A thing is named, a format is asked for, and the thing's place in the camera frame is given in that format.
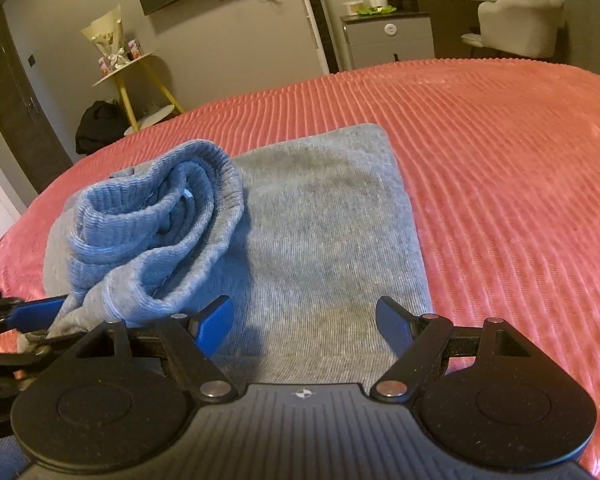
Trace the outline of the grey nightstand cabinet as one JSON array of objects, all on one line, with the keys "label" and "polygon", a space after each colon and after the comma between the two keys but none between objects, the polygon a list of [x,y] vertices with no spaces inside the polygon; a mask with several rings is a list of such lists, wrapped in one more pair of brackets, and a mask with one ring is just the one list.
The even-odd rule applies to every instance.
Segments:
[{"label": "grey nightstand cabinet", "polygon": [[434,58],[434,35],[427,14],[343,16],[340,21],[354,70]]}]

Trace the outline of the dark wooden door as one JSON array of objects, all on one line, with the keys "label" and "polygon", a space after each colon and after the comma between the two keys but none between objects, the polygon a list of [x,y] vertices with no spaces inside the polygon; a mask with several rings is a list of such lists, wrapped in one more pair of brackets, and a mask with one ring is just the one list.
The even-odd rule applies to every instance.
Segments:
[{"label": "dark wooden door", "polygon": [[44,191],[72,166],[40,107],[4,13],[0,13],[0,131],[36,192]]}]

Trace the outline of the yellow leg side table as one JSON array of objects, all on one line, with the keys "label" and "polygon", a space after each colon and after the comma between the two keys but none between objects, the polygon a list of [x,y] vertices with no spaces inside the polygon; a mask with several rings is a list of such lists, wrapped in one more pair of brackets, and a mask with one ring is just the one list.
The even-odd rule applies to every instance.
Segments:
[{"label": "yellow leg side table", "polygon": [[185,112],[155,68],[158,61],[155,52],[149,51],[121,68],[110,70],[92,84],[93,89],[106,84],[112,84],[116,89],[118,102],[129,121],[126,136]]}]

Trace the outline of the cream wrapped flower bouquet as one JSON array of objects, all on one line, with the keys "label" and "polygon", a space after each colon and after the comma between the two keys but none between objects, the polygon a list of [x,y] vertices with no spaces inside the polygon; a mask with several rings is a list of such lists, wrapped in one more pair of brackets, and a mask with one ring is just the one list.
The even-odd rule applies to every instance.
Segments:
[{"label": "cream wrapped flower bouquet", "polygon": [[81,32],[99,50],[110,70],[118,70],[129,64],[120,4],[91,21]]}]

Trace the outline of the grey knit pants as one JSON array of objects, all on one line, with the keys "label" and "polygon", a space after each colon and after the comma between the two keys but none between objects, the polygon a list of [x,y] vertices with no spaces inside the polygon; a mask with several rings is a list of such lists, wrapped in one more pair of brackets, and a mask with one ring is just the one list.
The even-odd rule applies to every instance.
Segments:
[{"label": "grey knit pants", "polygon": [[411,203],[376,125],[238,157],[189,141],[82,188],[50,229],[43,284],[64,304],[50,326],[20,335],[19,350],[230,297],[233,323],[213,359],[238,386],[370,386],[394,362],[377,300],[431,310]]}]

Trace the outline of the pink ribbed bedspread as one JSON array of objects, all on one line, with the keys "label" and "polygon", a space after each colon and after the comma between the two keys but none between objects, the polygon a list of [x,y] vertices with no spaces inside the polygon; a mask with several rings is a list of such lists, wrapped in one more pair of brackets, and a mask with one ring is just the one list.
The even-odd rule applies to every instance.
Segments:
[{"label": "pink ribbed bedspread", "polygon": [[117,170],[189,139],[237,156],[364,122],[396,154],[434,306],[458,324],[506,318],[588,389],[598,421],[582,463],[600,478],[600,76],[577,67],[401,62],[198,107],[46,188],[0,239],[0,291],[43,296],[62,206]]}]

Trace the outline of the green tray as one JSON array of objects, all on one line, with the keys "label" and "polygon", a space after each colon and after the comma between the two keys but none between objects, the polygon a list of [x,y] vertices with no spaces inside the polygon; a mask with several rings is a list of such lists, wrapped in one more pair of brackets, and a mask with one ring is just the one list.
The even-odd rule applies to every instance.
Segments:
[{"label": "green tray", "polygon": [[395,6],[368,6],[367,8],[361,8],[356,11],[356,15],[359,18],[371,18],[372,16],[389,15],[396,13],[398,9]]}]

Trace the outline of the white fluffy chair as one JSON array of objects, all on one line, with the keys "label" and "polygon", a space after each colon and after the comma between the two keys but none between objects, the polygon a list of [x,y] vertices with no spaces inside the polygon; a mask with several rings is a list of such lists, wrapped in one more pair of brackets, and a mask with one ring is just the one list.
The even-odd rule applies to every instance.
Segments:
[{"label": "white fluffy chair", "polygon": [[480,32],[460,36],[472,50],[548,60],[555,53],[558,29],[565,26],[565,0],[485,1],[477,14]]}]

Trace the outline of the black bag on floor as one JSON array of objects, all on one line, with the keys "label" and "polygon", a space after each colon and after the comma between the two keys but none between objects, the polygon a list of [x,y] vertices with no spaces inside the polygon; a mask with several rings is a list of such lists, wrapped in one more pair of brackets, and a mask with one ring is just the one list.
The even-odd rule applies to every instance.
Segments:
[{"label": "black bag on floor", "polygon": [[117,101],[95,101],[76,129],[76,154],[91,155],[121,140],[130,122]]}]

